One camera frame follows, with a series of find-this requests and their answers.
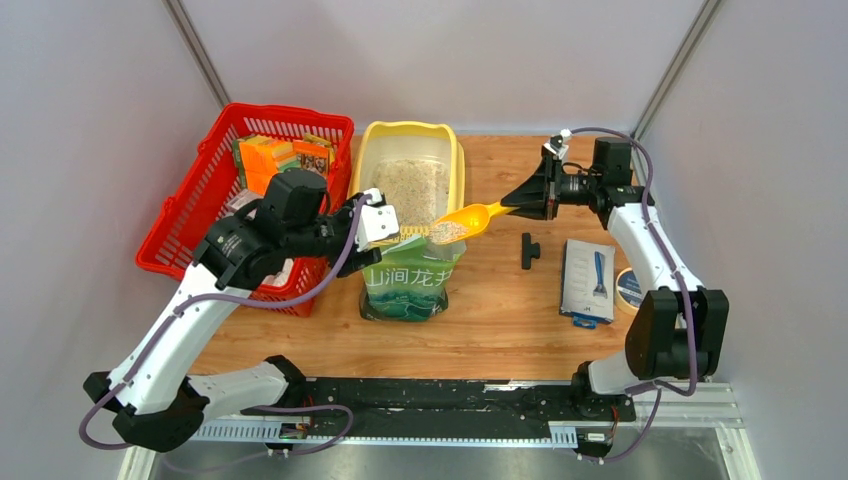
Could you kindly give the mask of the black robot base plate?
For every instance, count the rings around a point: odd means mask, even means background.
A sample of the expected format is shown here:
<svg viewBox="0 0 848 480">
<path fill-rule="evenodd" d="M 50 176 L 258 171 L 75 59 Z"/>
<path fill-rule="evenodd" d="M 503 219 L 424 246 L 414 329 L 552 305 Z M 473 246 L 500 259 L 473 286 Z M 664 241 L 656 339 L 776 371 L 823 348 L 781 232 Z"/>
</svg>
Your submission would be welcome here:
<svg viewBox="0 0 848 480">
<path fill-rule="evenodd" d="M 438 440 L 537 440 L 553 422 L 609 425 L 636 419 L 633 400 L 598 395 L 567 381 L 393 378 L 309 379 L 304 406 L 348 407 L 353 415 L 311 414 L 308 434 L 350 438 Z"/>
</svg>

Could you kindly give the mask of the yellow litter scoop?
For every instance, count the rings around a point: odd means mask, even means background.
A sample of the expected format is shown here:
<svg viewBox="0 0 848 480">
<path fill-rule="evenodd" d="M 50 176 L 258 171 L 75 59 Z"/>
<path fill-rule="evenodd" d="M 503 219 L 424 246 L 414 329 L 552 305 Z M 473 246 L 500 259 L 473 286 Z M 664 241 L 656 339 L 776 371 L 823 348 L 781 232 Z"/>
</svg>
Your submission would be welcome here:
<svg viewBox="0 0 848 480">
<path fill-rule="evenodd" d="M 492 204 L 471 204 L 444 215 L 432 224 L 426 238 L 437 245 L 446 245 L 482 235 L 493 218 L 506 215 L 516 207 Z"/>
</svg>

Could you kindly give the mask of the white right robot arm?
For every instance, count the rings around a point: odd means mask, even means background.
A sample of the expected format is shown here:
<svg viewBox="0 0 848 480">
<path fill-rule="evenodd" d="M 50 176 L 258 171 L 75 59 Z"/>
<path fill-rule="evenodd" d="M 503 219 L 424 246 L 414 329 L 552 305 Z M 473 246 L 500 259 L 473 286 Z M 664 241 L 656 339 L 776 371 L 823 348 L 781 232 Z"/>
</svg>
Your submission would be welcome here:
<svg viewBox="0 0 848 480">
<path fill-rule="evenodd" d="M 586 206 L 623 250 L 643 300 L 622 351 L 581 367 L 586 379 L 570 391 L 579 416 L 598 417 L 610 395 L 636 394 L 688 381 L 676 393 L 690 396 L 697 383 L 717 370 L 730 305 L 685 265 L 661 225 L 648 184 L 632 182 L 631 156 L 642 146 L 630 137 L 601 131 L 591 166 L 565 171 L 570 132 L 550 137 L 536 171 L 502 198 L 511 214 L 553 220 L 562 205 Z"/>
</svg>

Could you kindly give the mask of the black bag sealing clip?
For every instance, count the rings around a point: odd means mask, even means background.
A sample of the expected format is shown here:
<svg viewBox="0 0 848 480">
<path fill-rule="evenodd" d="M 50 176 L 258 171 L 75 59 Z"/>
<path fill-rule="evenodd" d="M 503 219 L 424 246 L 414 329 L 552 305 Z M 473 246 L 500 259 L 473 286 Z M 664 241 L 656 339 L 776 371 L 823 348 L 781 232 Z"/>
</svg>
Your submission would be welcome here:
<svg viewBox="0 0 848 480">
<path fill-rule="evenodd" d="M 530 270 L 534 260 L 541 256 L 541 246 L 529 232 L 521 234 L 521 269 Z"/>
</svg>

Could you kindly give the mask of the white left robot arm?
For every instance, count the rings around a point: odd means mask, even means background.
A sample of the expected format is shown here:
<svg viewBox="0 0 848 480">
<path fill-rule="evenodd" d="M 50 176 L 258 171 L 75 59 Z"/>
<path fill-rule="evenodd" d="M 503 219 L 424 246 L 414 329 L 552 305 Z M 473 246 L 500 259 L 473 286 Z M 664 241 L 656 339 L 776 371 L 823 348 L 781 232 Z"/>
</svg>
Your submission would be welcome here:
<svg viewBox="0 0 848 480">
<path fill-rule="evenodd" d="M 86 379 L 94 409 L 114 415 L 119 447 L 164 453 L 226 415 L 303 412 L 304 375 L 283 356 L 218 375 L 194 375 L 191 367 L 236 308 L 259 306 L 254 292 L 288 261 L 320 259 L 331 269 L 307 292 L 280 301 L 283 309 L 312 300 L 328 281 L 378 263 L 379 243 L 398 232 L 395 208 L 376 188 L 331 210 L 320 174 L 295 168 L 274 175 L 262 197 L 209 228 L 176 293 L 132 353 Z"/>
</svg>

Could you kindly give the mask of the green cat litter bag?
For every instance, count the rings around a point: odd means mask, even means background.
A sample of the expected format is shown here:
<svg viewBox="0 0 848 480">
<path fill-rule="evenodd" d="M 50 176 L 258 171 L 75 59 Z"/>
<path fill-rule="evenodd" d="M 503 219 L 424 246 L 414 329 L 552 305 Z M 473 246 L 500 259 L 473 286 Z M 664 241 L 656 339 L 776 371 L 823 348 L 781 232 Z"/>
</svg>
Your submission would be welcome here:
<svg viewBox="0 0 848 480">
<path fill-rule="evenodd" d="M 445 311 L 448 281 L 465 252 L 463 241 L 435 244 L 422 235 L 383 247 L 382 260 L 363 270 L 360 316 L 424 322 Z"/>
</svg>

